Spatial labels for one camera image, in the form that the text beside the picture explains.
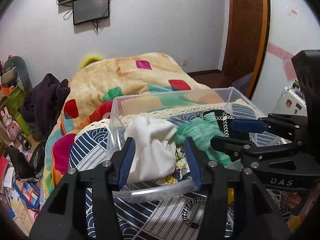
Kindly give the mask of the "clear plastic storage box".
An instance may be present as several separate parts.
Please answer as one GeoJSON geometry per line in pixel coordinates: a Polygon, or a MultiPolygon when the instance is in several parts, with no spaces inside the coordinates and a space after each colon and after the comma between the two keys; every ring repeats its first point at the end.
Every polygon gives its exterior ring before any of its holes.
{"type": "Polygon", "coordinates": [[[129,203],[151,202],[192,192],[186,159],[174,160],[174,135],[210,110],[222,110],[239,119],[257,119],[265,113],[234,87],[195,89],[119,96],[113,100],[108,128],[107,159],[124,147],[127,137],[136,143],[128,182],[116,198],[129,203]]]}

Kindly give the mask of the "green knitted cloth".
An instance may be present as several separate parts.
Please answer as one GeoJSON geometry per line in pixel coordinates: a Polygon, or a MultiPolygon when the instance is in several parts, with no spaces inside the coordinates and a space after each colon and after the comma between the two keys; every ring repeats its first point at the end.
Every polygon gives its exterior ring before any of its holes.
{"type": "Polygon", "coordinates": [[[223,152],[212,148],[210,141],[214,137],[225,137],[220,129],[214,112],[205,114],[203,117],[196,117],[188,124],[181,125],[175,134],[174,141],[177,145],[182,145],[187,137],[191,137],[199,150],[204,151],[209,160],[218,162],[226,166],[232,161],[223,152]]]}

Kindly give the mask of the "white cloth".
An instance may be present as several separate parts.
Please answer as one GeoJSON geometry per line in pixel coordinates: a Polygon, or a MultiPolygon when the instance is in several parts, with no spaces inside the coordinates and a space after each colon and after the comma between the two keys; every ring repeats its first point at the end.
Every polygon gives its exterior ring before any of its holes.
{"type": "Polygon", "coordinates": [[[129,183],[157,180],[171,175],[176,167],[177,127],[165,119],[137,116],[125,130],[125,138],[136,143],[129,183]]]}

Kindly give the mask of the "white sticker-covered suitcase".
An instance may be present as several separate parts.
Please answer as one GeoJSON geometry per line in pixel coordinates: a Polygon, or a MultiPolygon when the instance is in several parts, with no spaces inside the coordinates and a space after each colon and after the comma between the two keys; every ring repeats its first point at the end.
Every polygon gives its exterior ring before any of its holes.
{"type": "Polygon", "coordinates": [[[273,112],[277,114],[307,116],[304,95],[291,86],[284,87],[273,112]]]}

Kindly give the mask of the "blue white patterned tablecloth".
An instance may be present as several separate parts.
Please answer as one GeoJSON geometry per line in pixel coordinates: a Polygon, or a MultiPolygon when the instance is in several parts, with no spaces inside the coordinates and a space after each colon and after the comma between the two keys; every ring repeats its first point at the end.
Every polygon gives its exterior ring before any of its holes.
{"type": "MultiPolygon", "coordinates": [[[[206,111],[222,111],[239,119],[257,119],[260,111],[242,99],[232,103],[178,107],[150,112],[153,118],[167,119],[176,127],[188,124],[206,111]]],[[[96,121],[83,128],[71,147],[69,164],[79,171],[95,168],[106,160],[109,121],[96,121]]],[[[181,146],[176,147],[176,170],[156,181],[129,183],[123,187],[128,197],[114,193],[114,204],[124,239],[196,239],[199,231],[191,223],[200,224],[204,212],[204,193],[191,190],[191,176],[181,146]]]]}

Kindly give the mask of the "colourful checked fleece blanket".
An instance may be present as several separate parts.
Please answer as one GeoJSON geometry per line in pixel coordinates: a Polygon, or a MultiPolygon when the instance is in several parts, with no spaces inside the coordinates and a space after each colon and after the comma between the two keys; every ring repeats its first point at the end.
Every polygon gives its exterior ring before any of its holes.
{"type": "Polygon", "coordinates": [[[185,73],[169,55],[146,53],[95,61],[79,70],[68,82],[70,93],[45,147],[43,188],[45,197],[65,174],[69,160],[53,150],[67,134],[78,134],[111,110],[118,96],[148,92],[206,89],[185,73]]]}

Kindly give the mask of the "dark purple clothing pile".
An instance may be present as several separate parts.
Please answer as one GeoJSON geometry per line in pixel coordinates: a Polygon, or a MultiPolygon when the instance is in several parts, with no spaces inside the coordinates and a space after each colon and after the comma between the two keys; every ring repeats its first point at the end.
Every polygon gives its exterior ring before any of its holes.
{"type": "Polygon", "coordinates": [[[49,73],[26,95],[20,113],[33,137],[48,139],[70,91],[67,79],[59,81],[49,73]]]}

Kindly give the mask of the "brown wooden door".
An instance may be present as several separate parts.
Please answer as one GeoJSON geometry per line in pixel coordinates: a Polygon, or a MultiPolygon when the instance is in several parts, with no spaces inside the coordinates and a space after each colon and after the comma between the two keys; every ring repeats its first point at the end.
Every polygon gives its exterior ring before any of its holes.
{"type": "Polygon", "coordinates": [[[245,96],[253,97],[270,33],[270,0],[229,0],[222,73],[234,82],[251,74],[245,96]]]}

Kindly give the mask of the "white sliding wardrobe door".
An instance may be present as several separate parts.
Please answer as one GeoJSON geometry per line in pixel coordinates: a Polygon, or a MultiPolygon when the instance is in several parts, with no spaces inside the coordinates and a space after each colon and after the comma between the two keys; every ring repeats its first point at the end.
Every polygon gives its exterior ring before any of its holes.
{"type": "Polygon", "coordinates": [[[283,88],[290,85],[283,63],[301,50],[319,49],[319,22],[304,0],[271,0],[268,48],[251,101],[273,112],[283,88]]]}

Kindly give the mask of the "yellow chair back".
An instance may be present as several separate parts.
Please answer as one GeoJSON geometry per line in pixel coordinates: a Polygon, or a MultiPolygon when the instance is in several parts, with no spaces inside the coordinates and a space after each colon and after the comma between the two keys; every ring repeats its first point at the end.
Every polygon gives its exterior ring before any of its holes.
{"type": "Polygon", "coordinates": [[[81,60],[78,70],[82,70],[92,63],[103,61],[103,59],[104,58],[98,54],[88,54],[81,60]]]}

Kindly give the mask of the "pink rabbit toy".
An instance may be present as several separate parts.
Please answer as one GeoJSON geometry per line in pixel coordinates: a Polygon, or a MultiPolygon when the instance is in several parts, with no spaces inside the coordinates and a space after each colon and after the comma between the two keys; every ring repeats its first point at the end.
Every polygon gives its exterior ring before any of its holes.
{"type": "Polygon", "coordinates": [[[12,141],[16,141],[17,135],[21,131],[18,123],[9,114],[7,107],[4,107],[3,110],[1,110],[1,116],[3,118],[3,125],[7,131],[8,137],[12,141]]]}

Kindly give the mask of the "green storage bag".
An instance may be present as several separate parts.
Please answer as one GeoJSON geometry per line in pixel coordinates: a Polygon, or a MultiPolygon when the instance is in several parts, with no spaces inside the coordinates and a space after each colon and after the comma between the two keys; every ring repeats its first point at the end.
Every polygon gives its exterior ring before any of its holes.
{"type": "Polygon", "coordinates": [[[21,130],[20,132],[28,136],[30,134],[29,127],[20,111],[20,108],[24,103],[24,98],[25,92],[22,91],[18,86],[4,87],[4,85],[1,85],[1,110],[3,110],[4,107],[7,107],[9,114],[18,123],[21,130]]]}

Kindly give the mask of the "grey plush toy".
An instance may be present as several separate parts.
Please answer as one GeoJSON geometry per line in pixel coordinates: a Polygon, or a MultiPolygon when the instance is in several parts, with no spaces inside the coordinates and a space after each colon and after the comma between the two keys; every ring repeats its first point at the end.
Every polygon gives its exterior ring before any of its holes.
{"type": "Polygon", "coordinates": [[[1,84],[8,86],[16,84],[26,93],[32,90],[27,66],[20,56],[13,56],[5,62],[2,70],[1,84]]]}

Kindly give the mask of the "small dark wall monitor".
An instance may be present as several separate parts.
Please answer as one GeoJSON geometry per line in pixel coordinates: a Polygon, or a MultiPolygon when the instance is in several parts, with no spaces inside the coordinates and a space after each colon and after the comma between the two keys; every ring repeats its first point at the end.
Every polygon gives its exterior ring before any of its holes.
{"type": "Polygon", "coordinates": [[[76,0],[73,2],[73,24],[101,20],[110,16],[111,0],[76,0]]]}

